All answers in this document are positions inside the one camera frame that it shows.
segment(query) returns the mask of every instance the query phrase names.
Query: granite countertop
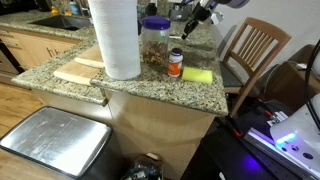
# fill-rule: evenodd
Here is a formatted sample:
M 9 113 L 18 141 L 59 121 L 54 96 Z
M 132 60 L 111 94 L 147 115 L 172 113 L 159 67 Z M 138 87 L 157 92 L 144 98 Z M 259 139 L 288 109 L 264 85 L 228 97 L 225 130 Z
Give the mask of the granite countertop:
M 107 99 L 102 96 L 100 91 L 100 88 L 103 88 L 217 115 L 226 115 L 228 113 L 220 69 L 218 62 L 215 60 L 216 49 L 213 31 L 210 30 L 212 27 L 209 23 L 200 25 L 188 37 L 189 41 L 170 39 L 169 49 L 179 47 L 183 50 L 184 66 L 212 70 L 212 84 L 171 78 L 166 73 L 167 68 L 165 65 L 152 66 L 141 63 L 141 74 L 137 78 L 127 81 L 112 80 L 102 70 L 91 80 L 91 84 L 96 87 L 89 87 L 56 78 L 53 72 L 95 43 L 94 28 L 90 26 L 78 31 L 66 31 L 28 24 L 49 16 L 52 15 L 39 11 L 0 16 L 0 26 L 83 40 L 71 50 L 20 74 L 13 79 L 13 82 L 29 88 L 100 105 L 106 105 L 107 103 Z M 170 34 L 180 36 L 184 25 L 184 23 L 173 22 Z

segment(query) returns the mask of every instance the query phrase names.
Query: yellow sponge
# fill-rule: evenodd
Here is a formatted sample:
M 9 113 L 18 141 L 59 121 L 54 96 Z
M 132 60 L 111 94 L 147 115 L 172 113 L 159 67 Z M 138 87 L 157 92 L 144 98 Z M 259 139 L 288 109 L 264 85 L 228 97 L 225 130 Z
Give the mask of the yellow sponge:
M 182 79 L 211 84 L 212 71 L 184 67 Z

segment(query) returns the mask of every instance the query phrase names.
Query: trash can lid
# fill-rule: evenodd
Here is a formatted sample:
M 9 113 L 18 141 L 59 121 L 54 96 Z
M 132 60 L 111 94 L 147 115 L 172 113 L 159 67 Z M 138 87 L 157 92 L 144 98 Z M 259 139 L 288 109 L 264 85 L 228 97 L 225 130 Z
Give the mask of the trash can lid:
M 112 128 L 103 123 L 44 107 L 9 131 L 0 147 L 78 178 L 111 135 Z

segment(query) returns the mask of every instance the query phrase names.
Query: glass jar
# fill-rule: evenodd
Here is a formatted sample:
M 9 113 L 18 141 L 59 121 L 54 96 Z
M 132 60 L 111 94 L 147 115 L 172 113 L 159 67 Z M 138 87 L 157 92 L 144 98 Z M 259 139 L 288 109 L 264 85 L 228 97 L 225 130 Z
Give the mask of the glass jar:
M 170 21 L 161 16 L 142 20 L 141 41 L 143 62 L 163 64 L 167 59 Z

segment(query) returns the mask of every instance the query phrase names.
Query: wooden cutting board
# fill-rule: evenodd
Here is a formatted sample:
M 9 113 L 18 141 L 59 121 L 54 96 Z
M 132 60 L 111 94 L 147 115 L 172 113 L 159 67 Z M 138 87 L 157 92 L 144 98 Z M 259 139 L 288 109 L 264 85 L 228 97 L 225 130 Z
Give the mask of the wooden cutting board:
M 91 86 L 90 85 L 90 80 L 98 73 L 100 72 L 101 69 L 99 68 L 93 68 L 90 66 L 86 66 L 80 63 L 77 63 L 75 60 L 72 60 L 65 65 L 61 66 L 57 70 L 53 72 L 54 76 L 86 85 L 86 86 Z
M 95 44 L 91 48 L 87 49 L 82 54 L 77 56 L 74 60 L 80 64 L 84 64 L 90 67 L 104 67 L 99 44 Z

